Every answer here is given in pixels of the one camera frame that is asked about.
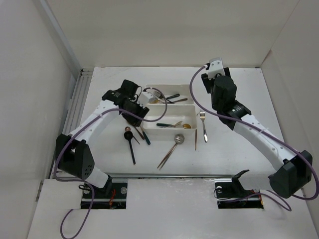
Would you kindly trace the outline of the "silver fork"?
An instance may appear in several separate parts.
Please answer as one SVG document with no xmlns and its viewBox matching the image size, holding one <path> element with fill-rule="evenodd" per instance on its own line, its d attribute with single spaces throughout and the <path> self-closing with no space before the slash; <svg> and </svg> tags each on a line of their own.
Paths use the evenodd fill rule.
<svg viewBox="0 0 319 239">
<path fill-rule="evenodd" d="M 200 110 L 199 116 L 200 116 L 200 120 L 202 121 L 204 142 L 208 143 L 208 136 L 207 136 L 206 126 L 205 126 L 205 119 L 206 119 L 205 111 Z"/>
</svg>

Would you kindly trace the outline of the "black handled fork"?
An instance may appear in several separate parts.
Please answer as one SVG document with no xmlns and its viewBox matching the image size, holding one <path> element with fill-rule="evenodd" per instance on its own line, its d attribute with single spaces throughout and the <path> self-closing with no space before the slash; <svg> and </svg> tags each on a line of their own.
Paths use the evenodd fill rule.
<svg viewBox="0 0 319 239">
<path fill-rule="evenodd" d="M 155 97 L 155 100 L 152 102 L 152 104 L 164 104 L 165 100 L 164 100 L 164 96 L 157 90 L 155 89 L 151 89 L 152 94 Z"/>
</svg>

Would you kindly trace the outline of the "small gold spoon green handle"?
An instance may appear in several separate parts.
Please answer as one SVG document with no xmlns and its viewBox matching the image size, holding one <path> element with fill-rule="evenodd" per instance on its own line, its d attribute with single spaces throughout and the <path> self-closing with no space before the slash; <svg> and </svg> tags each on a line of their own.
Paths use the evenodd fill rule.
<svg viewBox="0 0 319 239">
<path fill-rule="evenodd" d="M 173 124 L 173 125 L 169 125 L 169 126 L 166 126 L 166 128 L 184 128 L 184 129 L 191 129 L 191 125 L 190 124 Z"/>
</svg>

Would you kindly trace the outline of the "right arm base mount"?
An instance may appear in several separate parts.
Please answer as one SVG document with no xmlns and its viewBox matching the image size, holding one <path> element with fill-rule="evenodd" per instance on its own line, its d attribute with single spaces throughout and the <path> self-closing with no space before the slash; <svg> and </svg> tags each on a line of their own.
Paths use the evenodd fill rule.
<svg viewBox="0 0 319 239">
<path fill-rule="evenodd" d="M 263 209 L 263 201 L 259 191 L 245 190 L 239 178 L 249 170 L 242 170 L 231 178 L 215 179 L 214 197 L 218 209 Z"/>
</svg>

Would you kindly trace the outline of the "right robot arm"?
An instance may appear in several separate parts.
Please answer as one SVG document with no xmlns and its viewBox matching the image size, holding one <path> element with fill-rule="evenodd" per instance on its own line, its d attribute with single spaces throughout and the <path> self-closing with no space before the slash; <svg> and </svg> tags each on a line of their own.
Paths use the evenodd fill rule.
<svg viewBox="0 0 319 239">
<path fill-rule="evenodd" d="M 319 178 L 312 167 L 311 154 L 306 150 L 298 152 L 276 138 L 246 106 L 236 100 L 237 86 L 229 70 L 213 63 L 205 64 L 203 68 L 206 73 L 201 78 L 211 95 L 212 115 L 249 141 L 273 167 L 273 172 L 266 175 L 250 174 L 247 169 L 240 171 L 232 178 L 232 193 L 243 196 L 250 189 L 271 190 L 289 198 L 312 179 L 317 184 Z"/>
</svg>

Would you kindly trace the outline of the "brown wooden fork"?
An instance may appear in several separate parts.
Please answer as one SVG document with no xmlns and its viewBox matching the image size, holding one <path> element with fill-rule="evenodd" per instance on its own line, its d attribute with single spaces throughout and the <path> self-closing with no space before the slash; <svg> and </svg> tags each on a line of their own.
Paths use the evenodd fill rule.
<svg viewBox="0 0 319 239">
<path fill-rule="evenodd" d="M 188 98 L 183 98 L 183 99 L 179 99 L 179 100 L 176 100 L 176 101 L 170 101 L 169 103 L 170 104 L 175 104 L 175 103 L 185 102 L 187 100 L 188 100 Z"/>
</svg>

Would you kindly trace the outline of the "silver spoon copper handle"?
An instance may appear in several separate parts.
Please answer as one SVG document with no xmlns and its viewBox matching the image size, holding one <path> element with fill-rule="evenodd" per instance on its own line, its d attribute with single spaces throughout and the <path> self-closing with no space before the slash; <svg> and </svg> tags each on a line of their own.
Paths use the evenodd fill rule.
<svg viewBox="0 0 319 239">
<path fill-rule="evenodd" d="M 163 168 L 163 166 L 165 165 L 165 163 L 168 161 L 168 159 L 170 158 L 170 156 L 172 155 L 173 151 L 176 149 L 176 147 L 180 144 L 183 144 L 185 140 L 185 137 L 183 134 L 177 134 L 174 137 L 174 146 L 169 150 L 169 152 L 166 154 L 166 156 L 164 157 L 164 159 L 161 161 L 161 163 L 157 166 L 157 169 L 161 170 Z"/>
</svg>

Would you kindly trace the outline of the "black measuring spoon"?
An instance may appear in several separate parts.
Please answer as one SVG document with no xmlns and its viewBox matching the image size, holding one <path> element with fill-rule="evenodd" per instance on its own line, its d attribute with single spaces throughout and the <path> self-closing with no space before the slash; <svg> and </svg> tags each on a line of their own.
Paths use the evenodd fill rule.
<svg viewBox="0 0 319 239">
<path fill-rule="evenodd" d="M 132 146 L 132 135 L 131 135 L 131 132 L 125 132 L 124 133 L 124 138 L 128 141 L 129 143 L 129 147 L 130 147 L 130 152 L 131 152 L 131 157 L 132 157 L 132 161 L 133 161 L 133 164 L 135 165 L 136 164 L 136 160 L 135 160 L 135 156 L 134 156 L 134 151 L 133 151 L 133 146 Z"/>
</svg>

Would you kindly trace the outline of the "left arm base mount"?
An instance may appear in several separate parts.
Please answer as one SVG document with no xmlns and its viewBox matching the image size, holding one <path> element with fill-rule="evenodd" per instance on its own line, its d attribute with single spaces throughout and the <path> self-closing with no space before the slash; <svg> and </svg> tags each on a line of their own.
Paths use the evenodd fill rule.
<svg viewBox="0 0 319 239">
<path fill-rule="evenodd" d="M 92 199 L 92 192 L 87 184 L 80 184 L 78 188 L 82 191 L 80 202 L 81 209 L 89 209 Z M 100 188 L 93 186 L 95 196 L 93 200 L 92 210 L 109 209 L 122 210 L 126 209 L 128 180 L 115 178 L 112 181 L 112 186 L 106 192 Z"/>
</svg>

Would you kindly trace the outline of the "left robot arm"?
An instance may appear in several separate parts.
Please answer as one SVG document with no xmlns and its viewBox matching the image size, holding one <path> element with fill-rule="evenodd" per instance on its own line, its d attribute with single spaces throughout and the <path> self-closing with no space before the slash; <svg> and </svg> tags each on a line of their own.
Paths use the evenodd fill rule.
<svg viewBox="0 0 319 239">
<path fill-rule="evenodd" d="M 137 94 L 138 88 L 134 82 L 124 80 L 119 89 L 108 90 L 102 96 L 95 110 L 76 129 L 56 139 L 57 169 L 93 185 L 102 198 L 111 193 L 111 178 L 95 165 L 89 144 L 119 115 L 133 125 L 141 124 L 154 96 L 147 91 Z"/>
</svg>

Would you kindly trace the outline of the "gold fork green handle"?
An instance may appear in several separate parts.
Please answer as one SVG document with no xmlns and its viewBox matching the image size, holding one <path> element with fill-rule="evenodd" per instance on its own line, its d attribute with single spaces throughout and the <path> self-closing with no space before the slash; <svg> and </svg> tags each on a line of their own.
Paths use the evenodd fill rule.
<svg viewBox="0 0 319 239">
<path fill-rule="evenodd" d="M 169 100 L 174 99 L 174 98 L 177 98 L 177 97 L 179 97 L 179 96 L 180 96 L 180 94 L 175 94 L 175 95 L 172 95 L 172 96 L 168 96 L 168 97 L 166 97 L 166 100 L 169 101 Z M 162 101 L 164 101 L 163 98 L 160 98 L 159 100 L 156 99 L 156 100 L 154 100 L 153 102 L 151 102 L 151 104 L 160 103 L 160 102 L 162 102 Z"/>
</svg>

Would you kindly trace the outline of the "copper thin utensil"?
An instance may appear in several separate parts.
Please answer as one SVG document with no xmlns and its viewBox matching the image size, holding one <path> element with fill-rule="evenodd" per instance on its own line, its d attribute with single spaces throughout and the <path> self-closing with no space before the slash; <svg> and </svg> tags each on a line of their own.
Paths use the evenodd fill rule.
<svg viewBox="0 0 319 239">
<path fill-rule="evenodd" d="M 195 149 L 195 151 L 197 151 L 197 129 L 195 130 L 194 149 Z"/>
</svg>

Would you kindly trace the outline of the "white plastic bin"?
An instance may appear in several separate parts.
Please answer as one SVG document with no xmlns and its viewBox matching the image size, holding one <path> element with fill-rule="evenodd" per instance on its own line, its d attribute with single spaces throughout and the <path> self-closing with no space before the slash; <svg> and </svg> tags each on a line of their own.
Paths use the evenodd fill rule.
<svg viewBox="0 0 319 239">
<path fill-rule="evenodd" d="M 183 98 L 188 98 L 185 102 L 180 102 L 176 104 L 180 105 L 193 105 L 194 101 L 191 97 L 189 85 L 188 84 L 146 84 L 145 88 L 156 88 L 160 90 L 165 97 L 172 96 L 175 94 L 180 94 L 179 97 L 171 99 L 170 101 L 176 101 Z"/>
<path fill-rule="evenodd" d="M 142 128 L 153 139 L 174 138 L 177 134 L 191 136 L 197 129 L 196 108 L 194 105 L 152 104 L 142 122 Z"/>
</svg>

